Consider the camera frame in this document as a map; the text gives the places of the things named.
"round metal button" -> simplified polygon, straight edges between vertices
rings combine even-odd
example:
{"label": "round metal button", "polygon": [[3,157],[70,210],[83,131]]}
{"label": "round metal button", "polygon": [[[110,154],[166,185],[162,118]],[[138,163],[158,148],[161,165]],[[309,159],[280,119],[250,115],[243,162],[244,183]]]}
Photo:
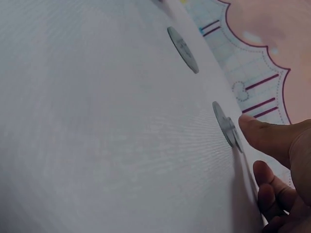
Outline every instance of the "round metal button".
{"label": "round metal button", "polygon": [[179,52],[180,56],[183,58],[185,63],[189,66],[189,68],[195,73],[199,73],[199,67],[198,64],[193,57],[193,54],[191,53],[189,47],[187,46],[184,39],[181,37],[181,35],[175,30],[173,27],[169,27],[167,29],[170,38],[172,42],[174,43],[177,51]]}
{"label": "round metal button", "polygon": [[235,144],[235,138],[232,132],[232,125],[230,125],[228,118],[225,116],[222,108],[218,104],[218,102],[213,102],[213,109],[216,116],[216,119],[218,121],[218,124],[227,140],[230,146],[234,147]]}
{"label": "round metal button", "polygon": [[238,131],[237,131],[237,128],[235,127],[233,121],[231,118],[228,117],[228,121],[229,121],[229,124],[230,124],[230,128],[232,129],[232,133],[233,133],[233,136],[234,136],[234,141],[235,141],[235,145],[236,147],[239,149],[239,151],[241,153],[243,153],[243,147],[242,147],[242,142],[241,142],[241,139],[239,137],[239,134],[238,134]]}

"human hand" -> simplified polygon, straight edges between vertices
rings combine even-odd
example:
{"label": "human hand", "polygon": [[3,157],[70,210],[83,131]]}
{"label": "human hand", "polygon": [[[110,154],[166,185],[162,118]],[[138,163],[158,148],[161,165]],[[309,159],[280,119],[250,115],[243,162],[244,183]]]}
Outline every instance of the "human hand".
{"label": "human hand", "polygon": [[239,125],[252,147],[291,170],[296,188],[283,183],[265,162],[254,163],[259,209],[269,222],[263,232],[310,233],[311,120],[294,125],[273,125],[242,115]]}

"purple stripe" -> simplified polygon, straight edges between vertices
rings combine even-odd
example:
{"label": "purple stripe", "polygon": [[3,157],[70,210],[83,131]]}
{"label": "purple stripe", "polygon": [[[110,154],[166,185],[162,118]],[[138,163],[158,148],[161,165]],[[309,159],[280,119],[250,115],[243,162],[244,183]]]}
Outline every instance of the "purple stripe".
{"label": "purple stripe", "polygon": [[203,35],[203,37],[207,36],[208,34],[211,34],[212,32],[216,31],[217,29],[220,29],[220,26],[217,27],[217,28],[214,28],[213,30],[209,31],[208,33],[205,33],[205,34]]}
{"label": "purple stripe", "polygon": [[204,29],[208,28],[209,26],[212,26],[213,24],[218,23],[218,22],[219,22],[219,20],[212,22],[212,23],[206,25],[205,27],[201,28],[201,30],[204,30]]}
{"label": "purple stripe", "polygon": [[275,101],[275,100],[276,100],[275,98],[271,98],[271,99],[269,99],[269,100],[266,100],[265,102],[256,104],[256,105],[253,106],[253,107],[250,107],[250,108],[247,108],[247,109],[243,110],[242,113],[247,113],[247,112],[249,112],[249,111],[254,110],[255,108],[259,108],[259,107],[261,107],[261,106],[263,106],[263,105],[265,105],[265,104],[267,104],[267,103],[270,103],[270,102],[272,102],[272,101]]}
{"label": "purple stripe", "polygon": [[274,108],[271,108],[271,109],[269,109],[269,110],[267,110],[267,111],[264,111],[264,112],[262,112],[262,113],[259,113],[259,114],[255,115],[254,118],[262,117],[263,115],[266,115],[266,114],[268,114],[268,113],[270,113],[270,112],[273,112],[273,111],[275,111],[276,109],[278,109],[278,107],[274,107]]}
{"label": "purple stripe", "polygon": [[254,88],[254,87],[256,87],[256,86],[259,86],[260,84],[263,84],[263,83],[265,83],[265,82],[267,82],[267,81],[270,81],[271,79],[274,79],[274,78],[276,78],[276,77],[278,77],[278,74],[275,74],[275,75],[273,75],[273,76],[271,76],[271,77],[269,77],[269,78],[267,78],[267,79],[264,79],[264,80],[260,81],[259,83],[255,83],[255,84],[253,84],[253,85],[250,85],[250,86],[248,86],[247,88],[245,88],[245,90],[248,91],[249,89],[252,89],[252,88]]}

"printed pattern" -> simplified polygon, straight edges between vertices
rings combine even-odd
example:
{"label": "printed pattern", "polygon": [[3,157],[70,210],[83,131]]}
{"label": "printed pattern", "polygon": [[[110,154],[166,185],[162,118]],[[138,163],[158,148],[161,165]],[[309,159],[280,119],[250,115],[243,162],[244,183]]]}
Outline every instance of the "printed pattern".
{"label": "printed pattern", "polygon": [[[238,39],[227,23],[230,6],[218,0],[184,3],[225,73],[243,113],[274,124],[290,124],[283,89],[290,69],[273,62],[267,47],[251,46]],[[292,186],[290,173],[262,154],[275,174]]]}

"fingernail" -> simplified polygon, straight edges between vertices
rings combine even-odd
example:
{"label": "fingernail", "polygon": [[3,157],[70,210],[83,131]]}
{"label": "fingernail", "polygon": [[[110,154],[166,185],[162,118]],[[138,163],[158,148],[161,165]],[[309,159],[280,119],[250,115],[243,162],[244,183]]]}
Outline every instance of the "fingernail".
{"label": "fingernail", "polygon": [[249,115],[246,115],[246,114],[242,114],[239,118],[240,122],[242,123],[247,123],[251,120],[256,120],[256,118],[254,118],[253,116],[249,116]]}

